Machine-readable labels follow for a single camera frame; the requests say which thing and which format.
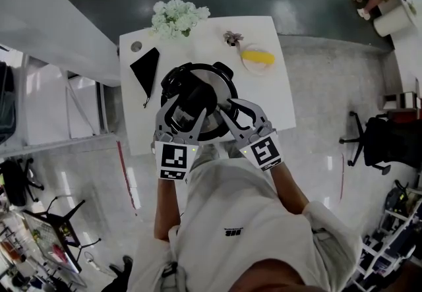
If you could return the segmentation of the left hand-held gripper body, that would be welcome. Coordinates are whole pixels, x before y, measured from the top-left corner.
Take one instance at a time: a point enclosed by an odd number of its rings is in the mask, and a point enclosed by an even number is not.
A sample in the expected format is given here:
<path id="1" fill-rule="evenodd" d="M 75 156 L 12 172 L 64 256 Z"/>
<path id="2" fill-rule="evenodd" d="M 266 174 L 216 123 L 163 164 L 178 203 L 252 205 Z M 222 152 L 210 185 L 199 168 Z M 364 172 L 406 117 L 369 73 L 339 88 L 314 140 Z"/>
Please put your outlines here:
<path id="1" fill-rule="evenodd" d="M 198 152 L 199 143 L 191 135 L 156 130 L 152 151 L 159 179 L 185 181 Z"/>

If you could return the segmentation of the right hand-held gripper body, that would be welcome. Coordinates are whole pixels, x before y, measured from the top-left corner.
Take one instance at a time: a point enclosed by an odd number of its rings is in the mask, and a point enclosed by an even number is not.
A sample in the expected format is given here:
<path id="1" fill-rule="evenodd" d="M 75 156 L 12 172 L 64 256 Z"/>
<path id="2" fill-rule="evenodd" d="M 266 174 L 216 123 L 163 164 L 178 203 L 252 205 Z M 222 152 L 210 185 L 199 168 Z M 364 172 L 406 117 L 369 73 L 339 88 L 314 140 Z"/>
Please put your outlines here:
<path id="1" fill-rule="evenodd" d="M 282 149 L 276 129 L 269 123 L 254 131 L 244 142 L 239 151 L 257 169 L 268 171 L 282 162 Z"/>

